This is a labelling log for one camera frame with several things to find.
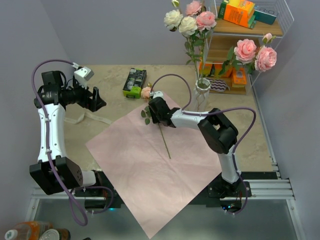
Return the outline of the small pink rose stem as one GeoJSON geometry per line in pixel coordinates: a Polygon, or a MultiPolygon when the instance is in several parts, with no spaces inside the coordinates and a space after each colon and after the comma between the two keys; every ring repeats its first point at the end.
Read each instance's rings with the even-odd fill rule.
{"type": "Polygon", "coordinates": [[[205,89],[209,86],[202,79],[198,64],[202,63],[204,67],[205,48],[207,39],[211,36],[213,29],[217,25],[216,15],[207,10],[204,0],[193,0],[186,6],[186,16],[195,19],[197,29],[192,35],[186,37],[187,55],[190,57],[189,62],[193,62],[197,74],[197,86],[205,89]]]}

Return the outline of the pink wrapping paper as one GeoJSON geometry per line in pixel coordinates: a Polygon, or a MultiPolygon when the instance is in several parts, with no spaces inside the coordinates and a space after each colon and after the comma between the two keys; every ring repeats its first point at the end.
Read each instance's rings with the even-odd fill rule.
{"type": "Polygon", "coordinates": [[[145,124],[145,106],[142,100],[110,99],[97,114],[111,124],[86,147],[153,239],[222,169],[198,130],[145,124]]]}

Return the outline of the white rose stem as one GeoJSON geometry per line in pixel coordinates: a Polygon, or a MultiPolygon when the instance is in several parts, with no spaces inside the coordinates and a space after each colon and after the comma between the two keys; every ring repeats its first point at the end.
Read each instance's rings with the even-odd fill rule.
{"type": "Polygon", "coordinates": [[[200,76],[199,64],[203,58],[205,40],[197,25],[196,17],[205,9],[203,3],[199,0],[193,0],[186,5],[185,11],[182,11],[180,2],[172,0],[173,10],[167,12],[163,19],[164,26],[171,32],[178,31],[184,38],[184,47],[186,54],[190,57],[187,63],[193,63],[197,86],[205,88],[208,85],[200,76]]]}

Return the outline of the large pink rose stem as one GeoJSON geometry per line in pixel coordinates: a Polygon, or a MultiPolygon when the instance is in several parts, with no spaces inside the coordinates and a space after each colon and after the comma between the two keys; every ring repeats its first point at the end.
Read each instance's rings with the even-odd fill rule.
{"type": "Polygon", "coordinates": [[[271,70],[277,63],[277,52],[271,43],[276,36],[267,33],[262,37],[262,44],[258,45],[253,39],[245,38],[236,41],[230,46],[221,61],[206,60],[206,63],[223,63],[238,70],[244,68],[246,74],[253,72],[263,73],[271,70]]]}

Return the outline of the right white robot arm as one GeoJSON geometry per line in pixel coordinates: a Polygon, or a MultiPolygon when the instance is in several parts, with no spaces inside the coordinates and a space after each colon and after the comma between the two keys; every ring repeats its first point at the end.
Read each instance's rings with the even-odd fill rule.
{"type": "Polygon", "coordinates": [[[233,153],[239,132],[223,113],[219,113],[220,109],[185,112],[178,107],[169,108],[162,97],[151,99],[148,108],[155,124],[200,131],[209,148],[218,155],[222,169],[221,174],[213,180],[212,191],[221,199],[239,194],[242,173],[233,153]]]}

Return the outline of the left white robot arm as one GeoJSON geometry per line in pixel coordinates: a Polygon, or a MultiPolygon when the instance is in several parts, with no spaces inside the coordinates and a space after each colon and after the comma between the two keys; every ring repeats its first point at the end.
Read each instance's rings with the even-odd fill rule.
{"type": "Polygon", "coordinates": [[[52,195],[63,192],[60,183],[75,189],[86,187],[92,196],[99,196],[104,184],[93,170],[82,170],[67,156],[64,136],[66,107],[78,104],[91,112],[106,106],[99,89],[89,90],[88,80],[94,72],[79,67],[73,74],[72,85],[67,85],[63,72],[47,71],[41,74],[43,85],[38,89],[39,98],[34,99],[41,126],[41,143],[37,163],[29,167],[29,173],[40,188],[52,195]]]}

